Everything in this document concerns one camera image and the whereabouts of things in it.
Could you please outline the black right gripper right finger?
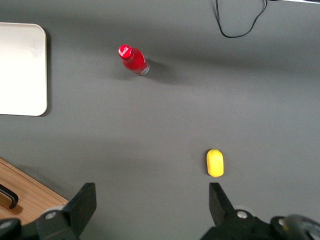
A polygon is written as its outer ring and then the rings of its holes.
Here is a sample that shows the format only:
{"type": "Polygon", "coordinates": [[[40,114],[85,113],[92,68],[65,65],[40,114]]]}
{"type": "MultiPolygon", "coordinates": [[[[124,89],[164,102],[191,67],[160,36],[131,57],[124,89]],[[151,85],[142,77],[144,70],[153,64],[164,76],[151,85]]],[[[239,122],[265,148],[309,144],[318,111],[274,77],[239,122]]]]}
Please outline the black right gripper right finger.
{"type": "Polygon", "coordinates": [[[270,225],[231,204],[219,183],[209,184],[209,211],[214,222],[203,240],[271,240],[270,225]]]}

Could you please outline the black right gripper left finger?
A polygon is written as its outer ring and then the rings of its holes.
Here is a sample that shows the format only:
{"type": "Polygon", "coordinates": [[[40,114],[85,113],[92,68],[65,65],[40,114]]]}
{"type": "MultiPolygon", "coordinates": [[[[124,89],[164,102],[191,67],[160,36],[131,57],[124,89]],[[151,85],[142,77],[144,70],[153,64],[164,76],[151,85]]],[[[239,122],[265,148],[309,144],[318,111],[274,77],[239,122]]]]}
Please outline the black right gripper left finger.
{"type": "Polygon", "coordinates": [[[79,240],[97,208],[96,185],[88,182],[61,209],[45,212],[36,220],[40,240],[79,240]]]}

